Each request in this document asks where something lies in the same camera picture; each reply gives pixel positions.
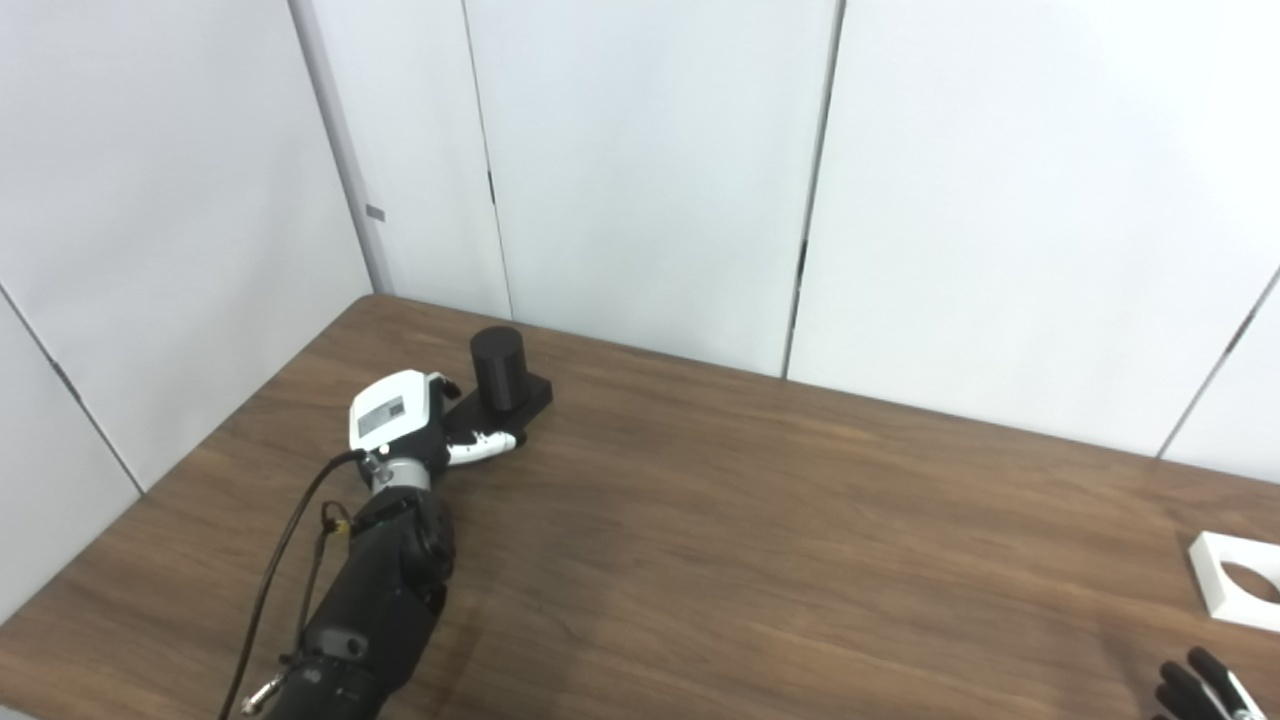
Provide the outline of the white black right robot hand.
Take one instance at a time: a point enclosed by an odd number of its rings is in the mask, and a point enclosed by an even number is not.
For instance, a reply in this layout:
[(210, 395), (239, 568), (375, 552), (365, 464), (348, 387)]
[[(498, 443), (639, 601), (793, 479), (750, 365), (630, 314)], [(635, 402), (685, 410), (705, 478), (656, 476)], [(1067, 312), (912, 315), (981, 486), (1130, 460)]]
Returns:
[(1158, 669), (1155, 698), (1164, 714), (1155, 719), (1267, 719), (1239, 676), (1202, 646), (1187, 661), (1166, 661)]

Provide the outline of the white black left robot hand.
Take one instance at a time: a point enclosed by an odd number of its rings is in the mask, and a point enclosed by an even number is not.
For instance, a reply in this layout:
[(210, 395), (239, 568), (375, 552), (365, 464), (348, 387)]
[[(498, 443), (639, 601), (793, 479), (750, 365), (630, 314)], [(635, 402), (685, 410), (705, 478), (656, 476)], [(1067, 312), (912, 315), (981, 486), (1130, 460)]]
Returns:
[(462, 398), (460, 386), (438, 372), (387, 375), (355, 396), (348, 414), (349, 448), (383, 462), (415, 460), (436, 474), (512, 452), (524, 443), (512, 430), (448, 420), (448, 411), (461, 409)]

